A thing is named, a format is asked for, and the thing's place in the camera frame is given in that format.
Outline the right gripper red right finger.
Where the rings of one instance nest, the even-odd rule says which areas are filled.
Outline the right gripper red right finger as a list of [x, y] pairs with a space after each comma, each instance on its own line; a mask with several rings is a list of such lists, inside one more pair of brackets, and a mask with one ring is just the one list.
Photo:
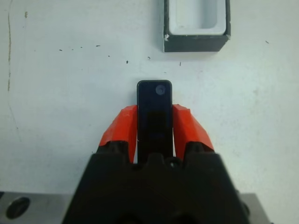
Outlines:
[[178, 158], [184, 158], [187, 144], [191, 142], [203, 144], [205, 152], [214, 151], [209, 135], [191, 114], [190, 109], [176, 104], [172, 106], [172, 115], [174, 146]]

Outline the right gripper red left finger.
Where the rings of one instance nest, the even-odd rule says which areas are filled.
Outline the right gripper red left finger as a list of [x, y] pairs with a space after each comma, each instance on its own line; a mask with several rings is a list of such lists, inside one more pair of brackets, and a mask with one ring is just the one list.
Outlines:
[[134, 162], [137, 138], [137, 105], [127, 106], [119, 112], [108, 129], [103, 133], [99, 147], [107, 143], [124, 141], [128, 144], [128, 159]]

